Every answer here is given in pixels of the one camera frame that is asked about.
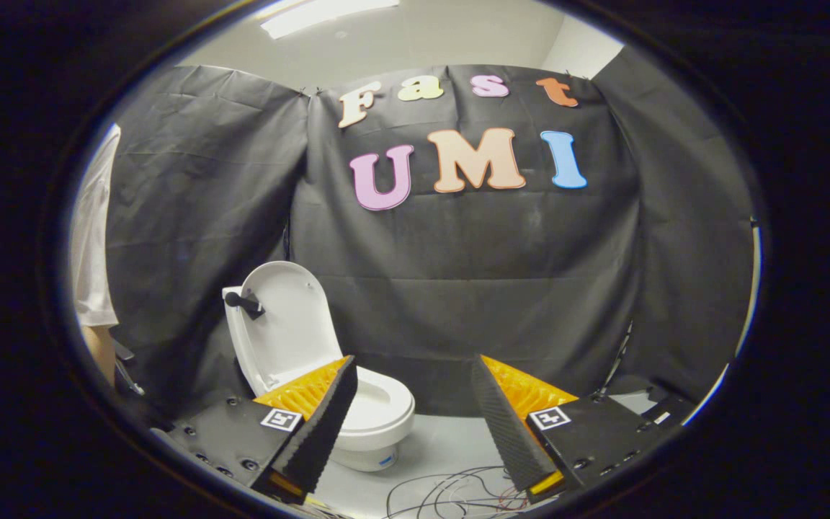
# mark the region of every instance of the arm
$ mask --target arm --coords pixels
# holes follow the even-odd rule
[[[82,337],[111,387],[115,387],[115,343],[108,333],[110,326],[82,326]]]

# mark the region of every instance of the white toilet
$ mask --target white toilet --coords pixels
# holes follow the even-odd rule
[[[329,303],[312,272],[291,262],[252,270],[242,286],[223,289],[256,300],[264,314],[252,319],[240,306],[226,308],[241,371],[256,396],[343,357]],[[372,472],[398,460],[396,444],[411,433],[415,398],[394,378],[357,368],[357,394],[330,459]]]

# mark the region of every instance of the white wall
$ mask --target white wall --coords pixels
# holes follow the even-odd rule
[[[540,68],[594,78],[623,49],[619,40],[573,17],[564,17],[553,48]]]
[[[309,92],[422,66],[539,68],[563,26],[562,12],[533,0],[402,0],[279,40],[245,19],[181,64],[225,66]]]

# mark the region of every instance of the blue sticker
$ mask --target blue sticker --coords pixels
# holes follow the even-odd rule
[[[586,187],[587,180],[582,177],[579,165],[576,163],[576,155],[572,151],[574,141],[572,135],[562,131],[544,131],[540,133],[540,138],[550,144],[553,161],[556,162],[556,176],[553,177],[553,184],[567,190]]]

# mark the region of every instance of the wire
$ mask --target wire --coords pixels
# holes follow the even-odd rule
[[[478,470],[491,470],[491,469],[501,469],[501,466],[479,466],[479,467],[476,467],[475,469],[467,469],[467,470],[465,470],[465,472],[468,472],[470,470],[477,470],[478,471]],[[420,479],[428,479],[428,477],[441,477],[441,476],[446,476],[448,479],[450,479],[450,477],[452,475],[451,474],[429,474],[428,476],[412,477],[412,479],[407,479],[407,480],[399,483],[398,485],[392,487],[392,489],[389,490],[389,493],[386,494],[386,517],[392,516],[392,513],[389,512],[389,499],[392,498],[393,492],[395,492],[396,489],[398,489],[399,487],[405,485],[406,483],[412,483],[412,481],[418,481]]]
[[[481,476],[476,476],[480,472],[485,472],[486,470],[493,470],[493,469],[501,469],[501,466],[477,467],[477,469],[466,469],[462,472],[458,472],[458,473],[448,477],[446,480],[441,481],[440,483],[435,485],[434,489],[432,489],[431,492],[428,492],[428,495],[425,496],[424,500],[421,501],[421,505],[424,506],[425,503],[428,502],[428,499],[431,498],[431,495],[434,494],[435,490],[438,490],[439,487],[441,487],[441,485],[444,485],[445,481],[449,481],[451,479],[454,479],[454,477],[461,476],[461,475],[462,476],[473,476],[476,479],[480,480],[480,483],[482,483],[482,489],[484,489],[485,492],[488,495],[490,495],[492,497],[495,497],[495,494],[491,493],[490,490],[488,490],[488,487],[485,486],[485,479],[482,479]],[[454,485],[454,483],[457,483],[458,481],[462,481],[462,480],[463,479],[461,477],[460,479],[454,479],[454,480],[452,480],[452,482],[448,483],[447,486],[444,487],[444,489],[441,489],[441,492],[438,492],[437,497],[434,499],[435,502],[436,502],[436,500],[440,499],[442,493],[444,493],[444,490],[449,489],[449,487]],[[437,510],[437,506],[434,506],[434,512],[437,513],[438,515],[440,515],[440,513]],[[418,513],[415,513],[415,519],[421,519],[421,509],[418,510]]]
[[[416,513],[415,517],[416,517],[416,519],[421,519],[421,510],[424,509],[427,506],[434,507],[434,513],[436,513],[437,516],[441,517],[441,519],[447,519],[447,517],[445,517],[441,513],[441,510],[438,508],[438,505],[445,505],[445,503],[447,503],[448,505],[457,505],[457,507],[463,513],[463,515],[460,517],[460,519],[465,519],[465,517],[467,517],[468,513],[470,513],[470,506],[478,506],[478,507],[485,507],[485,508],[495,509],[496,512],[494,512],[494,513],[482,513],[482,515],[490,515],[491,517],[493,517],[493,519],[494,519],[494,517],[496,517],[498,515],[501,515],[502,513],[514,512],[515,510],[521,510],[522,508],[526,507],[527,506],[527,498],[526,497],[523,497],[523,502],[521,503],[520,506],[517,506],[517,507],[512,506],[512,503],[516,502],[516,500],[522,499],[521,494],[524,493],[524,492],[517,492],[517,489],[515,489],[514,486],[510,486],[509,489],[501,495],[495,494],[495,493],[491,492],[490,489],[488,489],[488,486],[486,485],[485,479],[482,479],[482,477],[478,476],[478,474],[481,473],[481,472],[485,472],[485,471],[488,471],[488,470],[494,470],[494,469],[503,470],[504,479],[508,479],[508,480],[511,479],[510,475],[508,474],[507,469],[505,469],[504,466],[479,466],[479,467],[473,467],[473,469],[466,469],[466,470],[463,470],[463,471],[455,473],[455,474],[431,474],[431,475],[428,475],[428,476],[412,477],[412,479],[407,479],[405,481],[402,481],[401,483],[398,483],[398,484],[396,484],[396,486],[392,487],[392,489],[389,490],[389,493],[386,494],[386,516],[383,517],[383,519],[391,519],[392,517],[394,517],[396,515],[399,515],[399,513],[411,512],[411,510],[418,510],[418,513]],[[432,487],[431,492],[428,492],[428,494],[424,497],[424,499],[421,500],[420,505],[411,506],[409,508],[404,508],[402,510],[396,510],[395,512],[391,512],[390,503],[391,503],[391,500],[392,500],[393,492],[395,492],[397,489],[399,489],[399,487],[401,487],[403,485],[406,485],[408,483],[412,483],[413,481],[418,481],[418,480],[421,480],[421,479],[428,479],[429,477],[444,477],[444,479],[438,481],[435,484],[435,486]],[[456,499],[453,499],[455,493],[458,492],[458,490],[462,490],[465,483],[463,485],[458,486],[458,487],[454,487],[454,486],[457,485],[457,483],[462,482],[465,479],[467,479],[467,477],[475,477],[475,479],[480,480],[480,484],[482,486],[482,489],[485,490],[486,494],[488,494],[488,496],[490,496],[490,497],[471,499],[471,500],[456,500]],[[442,496],[444,495],[445,490],[447,490],[447,492],[450,493],[450,498],[451,499],[441,500]],[[434,493],[437,493],[434,496],[434,502],[429,502],[429,499],[431,499],[431,496]],[[493,500],[493,501],[497,500],[498,505],[484,505],[483,503],[479,503],[479,502],[482,502],[482,500]]]
[[[468,500],[468,502],[463,502],[463,500],[442,500],[441,502],[437,502],[437,504],[438,505],[456,505],[457,503],[459,503],[459,505],[481,506],[481,507],[484,507],[484,508],[494,508],[494,509],[499,510],[498,512],[494,513],[493,515],[498,515],[501,512],[508,512],[507,509],[503,509],[498,505],[485,505],[484,503],[479,503],[478,502],[479,500],[498,500],[498,498],[478,498],[478,499],[474,499],[474,500]],[[431,506],[431,505],[409,506],[409,508],[403,508],[402,510],[396,510],[394,513],[390,513],[390,515],[386,515],[385,517],[383,517],[381,519],[392,519],[393,517],[399,515],[399,513],[411,512],[412,510],[421,509],[421,508],[424,508],[426,506]]]

